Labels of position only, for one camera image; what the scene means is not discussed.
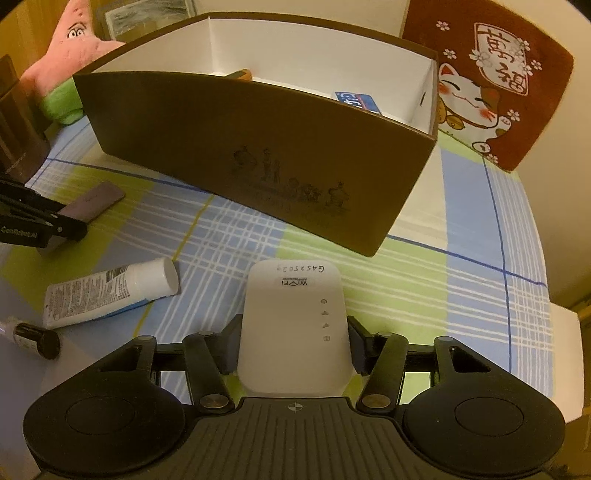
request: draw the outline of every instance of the cardboard box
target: cardboard box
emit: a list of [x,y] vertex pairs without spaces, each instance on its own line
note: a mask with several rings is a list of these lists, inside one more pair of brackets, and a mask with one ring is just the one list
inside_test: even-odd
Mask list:
[[[245,68],[254,81],[222,77]],[[367,256],[437,138],[434,51],[316,18],[200,15],[74,81],[105,152]],[[382,115],[334,92],[369,94]]]

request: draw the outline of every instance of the table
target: table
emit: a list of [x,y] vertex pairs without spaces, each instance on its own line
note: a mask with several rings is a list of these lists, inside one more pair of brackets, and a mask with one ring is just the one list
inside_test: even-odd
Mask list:
[[[86,118],[64,129],[29,186],[61,202],[102,180],[126,198],[87,237],[50,258],[0,247],[0,315],[37,323],[47,285],[120,265],[174,258],[181,292],[141,309],[60,330],[60,359],[0,344],[0,465],[12,480],[36,472],[22,417],[43,392],[136,335],[178,342],[220,330],[241,312],[250,267],[266,258],[331,261],[349,314],[370,331],[412,343],[451,335],[545,395],[554,392],[553,331],[543,253],[517,174],[440,134],[438,147],[373,258],[178,180],[104,154]],[[182,375],[163,386],[188,402]],[[407,376],[403,400],[426,387]]]

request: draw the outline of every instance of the blue stripe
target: blue stripe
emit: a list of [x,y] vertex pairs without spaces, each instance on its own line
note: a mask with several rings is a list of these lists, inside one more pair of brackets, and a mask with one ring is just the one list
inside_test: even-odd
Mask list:
[[140,175],[138,173],[131,173],[131,172],[128,172],[128,171],[116,170],[115,168],[100,167],[98,165],[88,165],[88,163],[78,163],[78,162],[75,162],[75,161],[62,160],[60,158],[48,158],[48,160],[53,160],[53,161],[56,161],[56,162],[59,162],[59,163],[66,163],[68,165],[94,168],[95,170],[109,171],[109,172],[112,172],[112,173],[118,173],[118,174],[121,174],[121,175],[127,175],[128,177],[133,177],[135,179],[148,180],[148,181],[153,181],[153,182],[156,182],[156,183],[160,183],[162,185],[171,185],[173,187],[178,187],[180,189],[192,190],[193,192],[207,193],[207,192],[205,192],[205,190],[202,190],[202,189],[200,189],[198,187],[194,187],[192,185],[188,185],[186,183],[174,182],[174,181],[163,180],[163,179],[155,179],[155,178],[152,178],[152,177],[147,177],[145,175]]
[[41,175],[43,175],[43,173],[45,173],[45,171],[47,170],[47,167],[48,167],[49,165],[51,165],[51,162],[52,162],[52,161],[53,161],[53,159],[52,159],[52,158],[47,158],[47,159],[45,160],[45,162],[44,162],[44,163],[45,163],[46,165],[45,165],[45,166],[43,167],[43,169],[42,169],[42,170],[39,172],[39,175],[37,175],[37,178],[36,178],[35,180],[33,180],[33,183],[31,183],[31,186],[30,186],[29,188],[31,188],[31,189],[33,188],[33,185],[35,185],[35,184],[37,183],[37,180],[39,180],[39,179],[41,178]]
[[505,280],[505,301],[507,303],[507,335],[509,337],[509,373],[511,373],[511,309],[509,308],[509,286],[507,285],[507,264],[505,260],[505,248],[503,246],[503,234],[501,233],[501,221],[499,220],[499,212],[496,209],[495,194],[492,191],[491,178],[488,174],[488,169],[486,168],[486,160],[484,159],[484,157],[482,157],[482,166],[484,167],[484,172],[486,173],[486,181],[488,182],[488,187],[491,190],[492,206],[495,209],[496,224],[499,228],[499,241],[501,242],[501,257],[503,258],[503,279]]
[[73,142],[76,137],[78,137],[78,135],[80,135],[84,130],[86,130],[86,127],[90,126],[90,122],[88,122],[85,126],[83,126],[82,128],[80,128],[74,135],[72,135],[72,138],[69,139],[66,144],[61,148],[61,150],[59,152],[57,152],[55,155],[61,155],[62,152],[68,148],[70,146],[70,143]]
[[111,313],[107,313],[106,315],[103,315],[102,317],[97,317],[95,318],[95,320],[101,320],[101,319],[107,319],[110,317],[114,317],[115,315],[118,315],[120,313],[123,312],[128,312],[129,310],[133,310],[133,309],[137,309],[139,307],[143,307],[144,305],[147,305],[148,303],[150,303],[148,300],[143,299],[140,301],[136,301],[135,303],[132,303],[130,305],[127,305],[126,307],[122,307],[119,310],[115,310]]
[[403,238],[401,236],[396,236],[396,235],[388,234],[388,238],[391,238],[393,240],[398,240],[400,242],[405,242],[407,244],[416,245],[418,247],[427,248],[429,250],[433,250],[434,252],[439,252],[441,254],[449,255],[450,257],[461,258],[462,260],[466,260],[466,261],[475,263],[476,265],[480,265],[481,267],[490,268],[491,270],[496,270],[497,272],[509,275],[511,277],[519,278],[520,280],[525,280],[526,282],[533,283],[533,285],[538,285],[540,287],[548,288],[547,285],[542,281],[532,280],[530,278],[524,277],[523,275],[519,275],[518,273],[513,273],[508,270],[503,270],[502,268],[495,267],[494,265],[490,265],[488,263],[481,262],[479,260],[475,260],[473,258],[466,257],[464,255],[460,255],[455,252],[450,252],[449,250],[444,250],[443,248],[438,248],[438,247],[433,247],[431,245],[422,244],[421,242],[416,242],[415,240],[410,240],[408,238]]

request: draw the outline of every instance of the white label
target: white label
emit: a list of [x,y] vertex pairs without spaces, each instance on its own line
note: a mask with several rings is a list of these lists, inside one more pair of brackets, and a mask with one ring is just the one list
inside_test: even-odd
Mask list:
[[119,267],[51,286],[45,305],[46,322],[89,312],[130,297],[126,271],[127,267]]
[[28,338],[21,337],[20,335],[14,335],[14,343],[18,346],[24,348],[25,350],[29,350],[32,353],[36,353],[37,355],[41,356],[39,350],[37,350],[37,342],[33,340],[29,340]]
[[533,60],[528,64],[526,51],[529,42],[493,25],[474,24],[476,49],[470,58],[476,62],[482,75],[492,83],[519,95],[529,91],[528,77],[533,75]]

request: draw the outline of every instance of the screw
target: screw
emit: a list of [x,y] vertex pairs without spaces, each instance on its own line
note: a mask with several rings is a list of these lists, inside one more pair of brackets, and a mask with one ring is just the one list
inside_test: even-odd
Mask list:
[[218,408],[224,408],[228,405],[230,401],[225,395],[220,395],[217,393],[213,393],[211,395],[205,395],[201,397],[199,403],[204,408],[209,408],[210,410],[217,410]]
[[380,408],[386,408],[390,405],[390,399],[386,395],[381,395],[379,393],[372,393],[371,395],[366,395],[361,400],[361,403],[365,405],[367,408],[373,408],[378,410]]

